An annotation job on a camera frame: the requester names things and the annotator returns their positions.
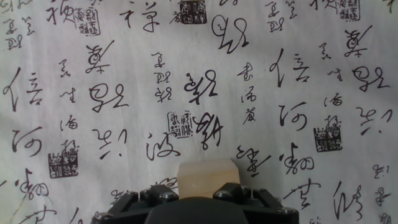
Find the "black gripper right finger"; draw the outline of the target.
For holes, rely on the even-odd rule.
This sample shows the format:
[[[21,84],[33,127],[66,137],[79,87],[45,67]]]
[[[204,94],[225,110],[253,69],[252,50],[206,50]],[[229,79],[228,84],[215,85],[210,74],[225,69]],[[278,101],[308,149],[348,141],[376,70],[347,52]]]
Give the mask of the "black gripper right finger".
[[[299,224],[299,211],[283,206],[266,189],[228,182],[213,194],[216,202],[223,202],[228,216],[239,223]]]

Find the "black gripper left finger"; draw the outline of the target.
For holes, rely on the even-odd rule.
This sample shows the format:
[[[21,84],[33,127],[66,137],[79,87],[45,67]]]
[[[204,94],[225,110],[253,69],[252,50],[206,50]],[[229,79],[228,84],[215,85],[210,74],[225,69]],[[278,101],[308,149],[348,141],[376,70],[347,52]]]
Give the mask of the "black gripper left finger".
[[[166,185],[153,185],[140,192],[127,192],[107,212],[99,212],[94,215],[91,223],[145,223],[147,216],[153,208],[178,199],[178,194]]]

